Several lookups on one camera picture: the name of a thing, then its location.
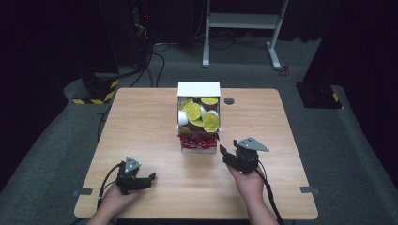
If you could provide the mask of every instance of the black metal base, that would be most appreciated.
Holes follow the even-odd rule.
[[[305,108],[342,109],[343,105],[330,86],[296,83]]]

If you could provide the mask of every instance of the table top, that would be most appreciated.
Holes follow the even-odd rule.
[[[131,156],[142,163],[137,177],[156,172],[152,188],[119,218],[247,218],[234,178],[222,154],[181,153],[177,137],[176,88],[120,88],[102,131],[75,207],[78,218],[97,209],[100,186],[114,165]],[[224,98],[233,98],[227,105]],[[253,137],[268,147],[258,152],[283,219],[314,219],[317,209],[279,93],[274,89],[222,88],[219,144],[229,152],[233,140]],[[115,180],[117,172],[108,179]],[[267,192],[264,199],[270,208]]]

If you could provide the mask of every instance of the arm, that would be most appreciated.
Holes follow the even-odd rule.
[[[107,225],[111,219],[122,212],[130,203],[134,202],[142,191],[133,191],[128,195],[123,195],[120,188],[112,184],[105,196],[102,203],[94,216],[88,221],[87,225]]]
[[[267,208],[263,199],[264,183],[256,172],[242,174],[227,165],[229,172],[237,183],[237,190],[242,196],[252,225],[277,225],[276,218]]]

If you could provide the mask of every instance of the white metal stand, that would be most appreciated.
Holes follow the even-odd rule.
[[[209,60],[209,32],[210,27],[225,28],[252,28],[274,30],[271,42],[267,42],[267,49],[272,60],[272,65],[276,70],[280,70],[278,56],[275,52],[275,43],[281,30],[284,13],[286,12],[289,0],[283,0],[282,8],[277,15],[265,14],[237,14],[237,13],[212,13],[210,12],[210,0],[207,0],[206,33],[203,49],[203,67],[210,66]]]

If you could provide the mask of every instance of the cardboard box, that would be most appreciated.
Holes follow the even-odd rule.
[[[219,139],[219,82],[179,82],[177,129],[181,152],[215,153]]]

